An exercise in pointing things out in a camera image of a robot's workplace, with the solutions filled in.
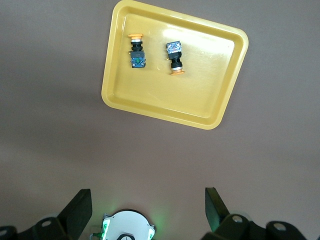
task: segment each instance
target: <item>gray table surface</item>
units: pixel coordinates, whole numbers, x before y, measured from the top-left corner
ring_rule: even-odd
[[[0,1],[0,226],[19,231],[91,188],[93,215],[134,208],[157,240],[199,240],[204,189],[258,225],[320,234],[320,1],[143,0],[244,30],[222,123],[201,130],[101,98],[117,0]]]

